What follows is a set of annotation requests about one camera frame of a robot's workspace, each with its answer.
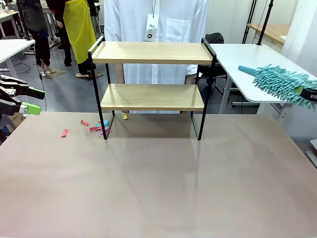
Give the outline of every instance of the white shirt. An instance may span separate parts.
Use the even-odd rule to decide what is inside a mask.
[[[205,37],[207,1],[160,0],[155,42],[200,43]],[[105,0],[106,41],[144,41],[148,14],[153,14],[152,0]],[[125,83],[138,84],[184,84],[186,75],[197,72],[196,65],[124,64],[123,67]]]

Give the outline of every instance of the yellow cloth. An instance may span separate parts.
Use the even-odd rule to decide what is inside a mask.
[[[88,50],[96,42],[87,0],[71,0],[65,4],[63,19],[77,63],[88,58]]]

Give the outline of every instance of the office chair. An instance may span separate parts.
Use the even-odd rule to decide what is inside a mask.
[[[212,33],[212,34],[206,34],[206,40],[208,41],[209,44],[223,44],[223,36],[217,32],[217,33]],[[216,62],[215,64],[215,69],[217,71],[218,75],[217,77],[212,78],[211,80],[209,79],[210,75],[210,67],[211,65],[202,65],[200,73],[202,73],[201,79],[206,79],[207,84],[213,84],[215,85],[215,88],[223,95],[223,91],[217,86],[216,80],[217,79],[223,79],[225,78],[227,80],[227,72],[222,68],[219,62]]]

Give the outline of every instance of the microfiber duster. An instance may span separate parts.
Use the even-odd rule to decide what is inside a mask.
[[[271,66],[271,64],[257,69],[244,66],[239,66],[238,69],[254,76],[253,83],[262,91],[290,104],[315,110],[317,79],[309,79],[309,74],[289,72],[279,66]]]

